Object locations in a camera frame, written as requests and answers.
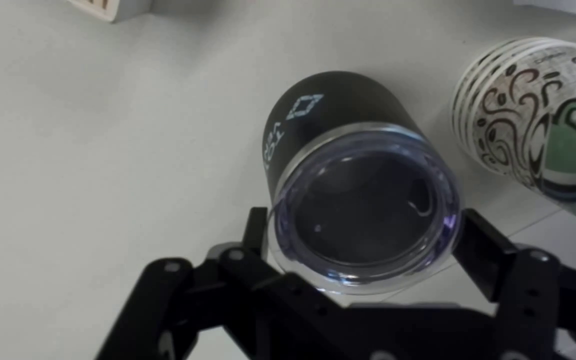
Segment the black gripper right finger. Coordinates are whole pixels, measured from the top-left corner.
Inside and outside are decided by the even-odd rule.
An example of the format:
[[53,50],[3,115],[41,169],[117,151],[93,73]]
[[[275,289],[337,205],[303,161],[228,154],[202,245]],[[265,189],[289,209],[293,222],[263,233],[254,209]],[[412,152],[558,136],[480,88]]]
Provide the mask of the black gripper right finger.
[[482,296],[496,302],[518,247],[474,209],[467,209],[462,221],[455,259]]

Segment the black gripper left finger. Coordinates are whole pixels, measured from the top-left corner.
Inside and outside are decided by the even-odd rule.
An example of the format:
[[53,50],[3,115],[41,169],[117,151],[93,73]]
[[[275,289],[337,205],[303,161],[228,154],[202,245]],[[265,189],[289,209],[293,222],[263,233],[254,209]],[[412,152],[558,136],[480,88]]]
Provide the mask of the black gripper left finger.
[[269,210],[253,209],[248,212],[242,247],[248,248],[256,257],[265,254],[266,226],[269,226]]

